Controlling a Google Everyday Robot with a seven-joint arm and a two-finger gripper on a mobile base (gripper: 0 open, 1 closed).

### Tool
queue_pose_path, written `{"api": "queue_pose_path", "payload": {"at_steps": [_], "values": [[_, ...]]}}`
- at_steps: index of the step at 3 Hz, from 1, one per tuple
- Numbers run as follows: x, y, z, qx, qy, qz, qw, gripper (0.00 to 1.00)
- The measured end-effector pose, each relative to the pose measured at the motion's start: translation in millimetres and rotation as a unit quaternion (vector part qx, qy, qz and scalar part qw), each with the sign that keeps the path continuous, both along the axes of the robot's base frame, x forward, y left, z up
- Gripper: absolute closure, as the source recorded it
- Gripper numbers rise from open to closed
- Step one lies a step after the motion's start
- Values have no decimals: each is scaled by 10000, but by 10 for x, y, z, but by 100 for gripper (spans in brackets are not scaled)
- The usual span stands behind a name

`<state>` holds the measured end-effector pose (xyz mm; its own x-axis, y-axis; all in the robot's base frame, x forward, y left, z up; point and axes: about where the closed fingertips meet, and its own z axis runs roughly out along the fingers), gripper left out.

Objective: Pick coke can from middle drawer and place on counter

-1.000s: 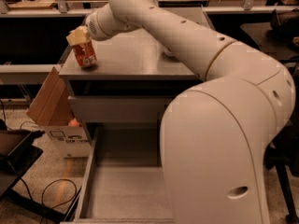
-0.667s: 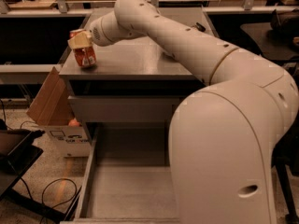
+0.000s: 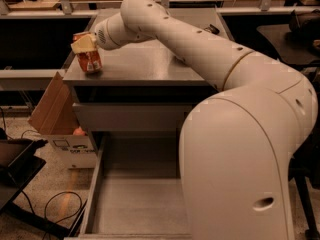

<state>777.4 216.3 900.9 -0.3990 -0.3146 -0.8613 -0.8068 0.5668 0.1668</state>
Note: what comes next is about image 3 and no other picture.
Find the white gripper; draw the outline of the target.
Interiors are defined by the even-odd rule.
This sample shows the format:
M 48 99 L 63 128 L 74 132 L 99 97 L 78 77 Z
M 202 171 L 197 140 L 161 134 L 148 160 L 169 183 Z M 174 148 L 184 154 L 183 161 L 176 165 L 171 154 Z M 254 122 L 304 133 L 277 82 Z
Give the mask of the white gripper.
M 125 26 L 119 13 L 99 22 L 95 26 L 95 36 L 91 33 L 79 33 L 73 36 L 71 44 L 75 54 L 93 52 L 97 44 L 104 50 L 114 50 L 134 40 L 134 33 Z

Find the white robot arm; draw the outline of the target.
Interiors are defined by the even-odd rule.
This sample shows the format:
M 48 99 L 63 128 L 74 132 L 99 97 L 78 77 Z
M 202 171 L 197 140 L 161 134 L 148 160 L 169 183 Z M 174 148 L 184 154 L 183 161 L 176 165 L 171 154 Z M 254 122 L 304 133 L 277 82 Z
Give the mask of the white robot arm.
M 98 149 L 86 240 L 294 240 L 289 163 L 313 130 L 300 72 L 208 31 L 217 14 L 124 0 L 67 80 Z

